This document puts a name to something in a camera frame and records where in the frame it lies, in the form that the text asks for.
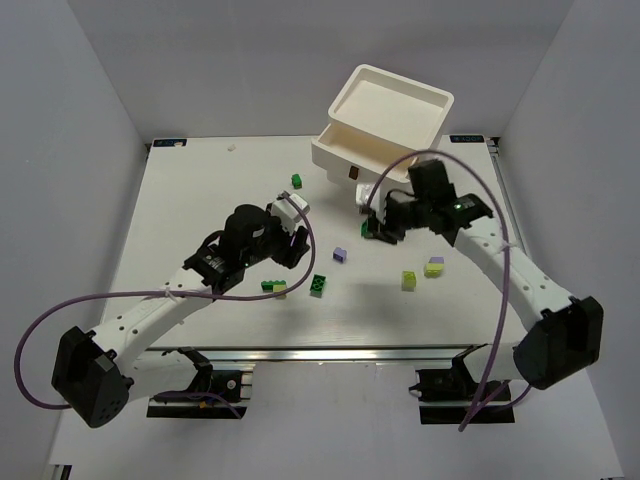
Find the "green and yellow lego stack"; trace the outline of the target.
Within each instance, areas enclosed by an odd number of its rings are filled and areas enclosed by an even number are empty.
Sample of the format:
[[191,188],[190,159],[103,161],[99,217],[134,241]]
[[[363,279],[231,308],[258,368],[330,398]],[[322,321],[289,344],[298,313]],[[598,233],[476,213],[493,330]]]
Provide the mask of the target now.
[[287,297],[287,282],[285,280],[265,280],[261,282],[262,293],[266,298],[285,299]]

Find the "dark green lego plate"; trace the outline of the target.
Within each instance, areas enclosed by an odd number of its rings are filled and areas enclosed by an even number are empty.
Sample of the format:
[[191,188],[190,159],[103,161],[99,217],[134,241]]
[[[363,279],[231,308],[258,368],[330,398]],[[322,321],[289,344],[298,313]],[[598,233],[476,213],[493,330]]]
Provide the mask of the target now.
[[310,284],[310,295],[321,298],[324,294],[327,279],[324,275],[314,274]]

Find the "white three-drawer cabinet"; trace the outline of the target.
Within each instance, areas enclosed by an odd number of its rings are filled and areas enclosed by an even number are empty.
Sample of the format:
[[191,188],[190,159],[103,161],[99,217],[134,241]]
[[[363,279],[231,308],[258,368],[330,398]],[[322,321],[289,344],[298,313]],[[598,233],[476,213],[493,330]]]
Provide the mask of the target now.
[[437,145],[453,103],[446,90],[361,64],[311,141],[312,162],[333,183],[373,184],[399,157]]

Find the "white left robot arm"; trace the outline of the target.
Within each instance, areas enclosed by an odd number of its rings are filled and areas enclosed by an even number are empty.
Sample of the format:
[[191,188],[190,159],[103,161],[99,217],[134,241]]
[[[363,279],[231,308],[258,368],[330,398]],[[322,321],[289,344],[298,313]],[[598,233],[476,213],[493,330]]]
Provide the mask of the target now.
[[190,315],[229,300],[247,269],[264,261],[295,268],[315,241],[306,200],[279,196],[264,208],[244,204],[210,234],[160,291],[88,332],[68,330],[59,342],[52,385],[91,428],[112,421],[142,397],[188,399],[210,394],[213,367],[193,347],[158,357],[145,351]]

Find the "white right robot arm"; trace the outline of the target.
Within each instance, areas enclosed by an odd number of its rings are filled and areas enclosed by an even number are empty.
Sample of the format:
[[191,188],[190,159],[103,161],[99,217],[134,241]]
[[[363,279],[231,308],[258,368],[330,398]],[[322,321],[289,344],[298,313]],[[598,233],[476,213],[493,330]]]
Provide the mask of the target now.
[[474,384],[522,380],[545,390],[593,365],[600,356],[604,309],[593,297],[578,298],[554,282],[512,244],[495,198],[458,195],[443,163],[447,155],[408,169],[407,200],[380,195],[375,182],[362,210],[369,236],[395,244],[409,230],[428,229],[471,260],[501,292],[496,334],[454,361]]

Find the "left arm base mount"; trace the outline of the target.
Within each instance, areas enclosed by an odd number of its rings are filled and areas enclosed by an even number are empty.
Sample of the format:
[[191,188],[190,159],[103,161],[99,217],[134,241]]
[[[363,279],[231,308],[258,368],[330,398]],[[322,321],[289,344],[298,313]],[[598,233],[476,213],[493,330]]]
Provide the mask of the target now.
[[174,357],[184,387],[166,387],[148,402],[146,416],[162,419],[241,420],[252,395],[253,371],[212,363],[192,347],[166,350],[161,360]]

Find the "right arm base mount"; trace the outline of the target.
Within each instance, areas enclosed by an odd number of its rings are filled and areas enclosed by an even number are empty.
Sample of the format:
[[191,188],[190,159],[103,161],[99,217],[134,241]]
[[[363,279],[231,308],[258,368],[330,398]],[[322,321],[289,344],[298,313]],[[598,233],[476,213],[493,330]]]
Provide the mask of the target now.
[[[416,371],[417,382],[408,392],[419,401],[422,425],[454,425],[461,423],[471,410],[471,402],[479,384],[475,382],[463,359],[474,348],[457,354],[447,368],[426,368]],[[508,386],[500,381],[488,381],[480,394],[480,403],[490,399],[471,419],[471,424],[513,424],[515,415]]]

